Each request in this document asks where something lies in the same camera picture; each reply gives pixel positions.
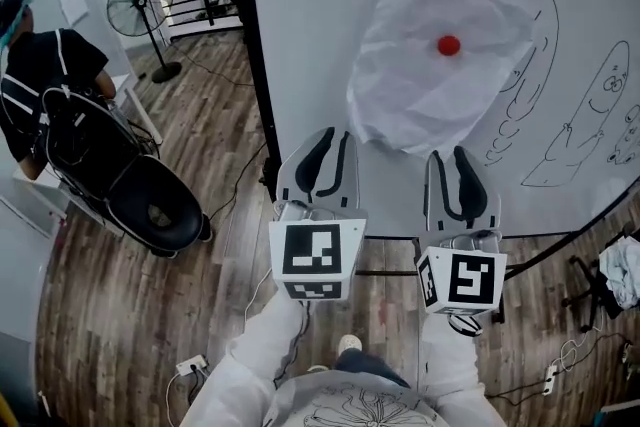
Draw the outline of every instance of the standing fan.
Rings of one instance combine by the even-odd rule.
[[[167,5],[171,5],[173,0],[165,0]],[[153,72],[151,80],[156,84],[166,82],[172,79],[180,70],[180,63],[165,63],[153,37],[153,31],[156,30],[167,15],[160,0],[108,0],[107,1],[107,18],[111,27],[120,34],[125,36],[142,36],[149,34],[153,48],[158,55],[160,68]]]

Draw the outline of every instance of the power plug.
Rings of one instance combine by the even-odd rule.
[[[544,380],[544,391],[543,395],[550,395],[553,391],[553,385],[556,382],[556,372],[558,371],[558,367],[556,365],[551,365],[547,368],[547,377]]]
[[[176,369],[180,375],[185,376],[193,373],[193,370],[191,369],[192,366],[195,366],[196,369],[199,368],[200,370],[204,370],[208,365],[209,364],[207,363],[207,360],[204,359],[204,356],[202,354],[198,354],[191,359],[178,363],[176,365]]]

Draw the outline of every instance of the red ball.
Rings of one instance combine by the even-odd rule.
[[[456,55],[460,52],[460,40],[455,36],[442,36],[438,40],[438,51],[446,56]]]

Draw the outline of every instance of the white sleeve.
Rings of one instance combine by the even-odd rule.
[[[450,427],[506,427],[478,380],[473,339],[456,333],[445,315],[429,315],[422,330],[425,396]]]
[[[308,304],[276,293],[229,343],[181,427],[261,427],[308,320]]]

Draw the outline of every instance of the jeans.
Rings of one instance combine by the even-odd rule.
[[[358,349],[347,349],[340,354],[340,357],[333,368],[335,370],[351,372],[352,374],[364,372],[367,374],[379,375],[380,377],[389,379],[389,381],[393,381],[403,388],[410,388],[407,382],[391,370],[389,365],[387,365],[382,359],[378,356],[365,354]]]

